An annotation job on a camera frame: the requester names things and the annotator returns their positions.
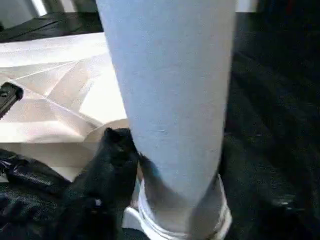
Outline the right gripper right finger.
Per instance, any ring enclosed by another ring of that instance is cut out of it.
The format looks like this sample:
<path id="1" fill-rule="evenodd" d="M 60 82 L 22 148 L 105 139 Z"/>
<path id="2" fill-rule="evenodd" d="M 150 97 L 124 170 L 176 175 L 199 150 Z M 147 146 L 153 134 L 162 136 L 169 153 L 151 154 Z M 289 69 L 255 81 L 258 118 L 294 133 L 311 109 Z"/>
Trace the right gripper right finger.
<path id="1" fill-rule="evenodd" d="M 219 173 L 232 223 L 228 240 L 318 240 L 320 220 L 304 196 L 262 154 L 223 141 Z"/>

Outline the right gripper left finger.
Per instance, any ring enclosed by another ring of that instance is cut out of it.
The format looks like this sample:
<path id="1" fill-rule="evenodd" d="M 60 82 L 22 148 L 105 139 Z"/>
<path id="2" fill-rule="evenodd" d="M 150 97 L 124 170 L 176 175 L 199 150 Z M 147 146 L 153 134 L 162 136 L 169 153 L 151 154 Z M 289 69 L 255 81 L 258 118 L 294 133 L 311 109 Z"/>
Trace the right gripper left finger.
<path id="1" fill-rule="evenodd" d="M 93 159 L 62 195 L 58 240 L 123 240 L 139 154 L 129 128 L 106 128 Z"/>

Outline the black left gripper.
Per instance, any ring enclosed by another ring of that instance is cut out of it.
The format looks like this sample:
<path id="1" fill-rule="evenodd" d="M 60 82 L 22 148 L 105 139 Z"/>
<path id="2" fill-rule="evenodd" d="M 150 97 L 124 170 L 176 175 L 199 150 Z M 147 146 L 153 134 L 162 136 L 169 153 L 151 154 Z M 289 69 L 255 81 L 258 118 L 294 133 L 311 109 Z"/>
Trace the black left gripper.
<path id="1" fill-rule="evenodd" d="M 0 118 L 24 96 L 24 90 L 10 82 L 0 87 Z M 9 182 L 32 187 L 53 195 L 60 195 L 71 181 L 54 171 L 46 164 L 12 151 L 0 150 L 0 172 Z"/>

